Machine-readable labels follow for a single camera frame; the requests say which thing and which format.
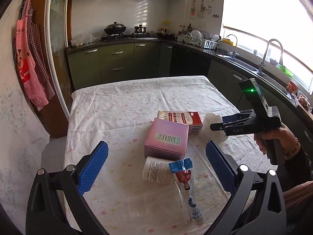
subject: sleeve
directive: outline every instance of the sleeve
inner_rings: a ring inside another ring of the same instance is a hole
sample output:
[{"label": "sleeve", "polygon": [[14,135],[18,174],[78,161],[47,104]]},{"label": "sleeve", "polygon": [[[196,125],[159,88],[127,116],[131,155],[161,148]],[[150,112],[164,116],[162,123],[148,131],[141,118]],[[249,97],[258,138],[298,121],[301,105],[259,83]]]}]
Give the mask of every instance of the sleeve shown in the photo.
[{"label": "sleeve", "polygon": [[298,154],[285,162],[284,168],[294,186],[313,180],[313,166],[302,145]]}]

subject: pink box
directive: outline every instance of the pink box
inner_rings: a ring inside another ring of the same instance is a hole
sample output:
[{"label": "pink box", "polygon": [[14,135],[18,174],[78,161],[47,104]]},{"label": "pink box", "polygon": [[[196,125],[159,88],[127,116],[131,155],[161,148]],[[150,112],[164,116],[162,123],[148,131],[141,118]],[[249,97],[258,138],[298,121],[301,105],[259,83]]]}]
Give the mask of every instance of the pink box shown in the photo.
[{"label": "pink box", "polygon": [[145,142],[147,156],[182,160],[187,149],[189,126],[155,118]]}]

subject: wrist bracelet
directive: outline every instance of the wrist bracelet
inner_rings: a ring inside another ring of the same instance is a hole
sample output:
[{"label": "wrist bracelet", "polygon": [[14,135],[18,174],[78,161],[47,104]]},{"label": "wrist bracelet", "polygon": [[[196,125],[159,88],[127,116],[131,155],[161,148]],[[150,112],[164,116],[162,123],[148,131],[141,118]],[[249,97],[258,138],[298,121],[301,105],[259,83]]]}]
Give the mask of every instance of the wrist bracelet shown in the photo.
[{"label": "wrist bracelet", "polygon": [[296,138],[296,140],[297,140],[297,146],[295,147],[295,150],[294,150],[294,151],[292,151],[290,154],[284,155],[284,157],[288,157],[288,156],[290,156],[290,155],[294,154],[294,153],[297,151],[298,146],[300,145],[300,143],[299,143],[298,138]]}]

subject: human hand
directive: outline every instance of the human hand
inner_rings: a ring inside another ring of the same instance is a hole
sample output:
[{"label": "human hand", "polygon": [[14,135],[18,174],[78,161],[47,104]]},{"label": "human hand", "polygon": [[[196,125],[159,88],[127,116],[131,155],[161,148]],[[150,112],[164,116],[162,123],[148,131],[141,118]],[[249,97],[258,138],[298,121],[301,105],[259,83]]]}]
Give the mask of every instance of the human hand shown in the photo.
[{"label": "human hand", "polygon": [[[281,124],[281,128],[275,128],[268,130],[266,132],[262,133],[263,139],[277,139],[280,141],[281,146],[284,150],[285,155],[289,155],[295,151],[298,147],[298,141],[294,134],[289,130],[287,126],[285,126],[283,123]],[[265,155],[267,153],[267,147],[263,145],[262,141],[259,140],[254,134],[254,140],[256,144],[259,146],[260,151],[263,152]]]}]

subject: dark countertop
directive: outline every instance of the dark countertop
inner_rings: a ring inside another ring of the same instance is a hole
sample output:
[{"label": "dark countertop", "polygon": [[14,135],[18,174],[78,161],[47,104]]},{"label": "dark countertop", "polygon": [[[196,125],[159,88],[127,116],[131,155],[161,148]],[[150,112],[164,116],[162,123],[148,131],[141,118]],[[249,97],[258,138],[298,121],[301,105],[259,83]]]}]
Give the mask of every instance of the dark countertop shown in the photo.
[{"label": "dark countertop", "polygon": [[125,43],[138,43],[138,42],[161,42],[162,40],[160,39],[124,39],[124,40],[111,40],[111,41],[98,41],[98,42],[92,42],[88,44],[84,44],[80,47],[73,48],[73,47],[68,47],[67,48],[67,53],[72,54],[75,52],[79,52],[82,50],[86,49],[92,49],[92,48],[98,48],[98,47],[104,47],[104,46],[110,46],[110,45],[117,45],[117,44],[125,44]]},{"label": "dark countertop", "polygon": [[[162,42],[162,43],[167,43],[169,45],[173,46],[178,46],[180,48],[184,48],[190,51],[193,51],[195,53],[198,53],[200,55],[204,55],[208,57],[208,59],[213,59],[216,62],[219,62],[235,71],[238,73],[242,74],[243,76],[247,78],[255,78],[258,84],[260,84],[262,87],[264,87],[266,90],[274,94],[277,98],[279,98],[288,108],[290,108],[302,121],[303,123],[310,129],[310,131],[313,133],[313,123],[312,121],[309,121],[296,107],[295,100],[291,98],[287,98],[285,95],[283,95],[280,91],[277,91],[275,88],[272,87],[266,80],[261,78],[259,75],[256,73],[251,72],[250,70],[237,65],[236,63],[229,61],[225,58],[223,58],[221,55],[228,55],[228,51],[222,50],[222,49],[217,49],[217,50],[212,50],[212,49],[205,49],[205,48],[200,48],[191,44],[187,44],[184,42],[178,42],[176,40],[166,40],[166,39],[124,39],[124,40],[112,40],[112,41],[98,41],[98,42],[93,42],[89,44],[85,44],[81,47],[78,48],[68,48],[67,53],[75,53],[78,51],[86,50],[86,49],[92,49],[92,48],[98,48],[98,47],[103,47],[103,46],[109,46],[109,45],[117,45],[117,44],[125,44],[125,43],[138,43],[138,42]],[[247,64],[255,67],[256,69],[258,68],[256,64],[253,64],[246,59],[241,59],[240,60],[246,62]],[[274,75],[268,73],[266,70],[263,70],[265,74],[268,74],[271,78],[276,80],[278,83],[280,83],[282,86],[286,86],[284,82],[282,82],[280,79],[275,77]]]}]

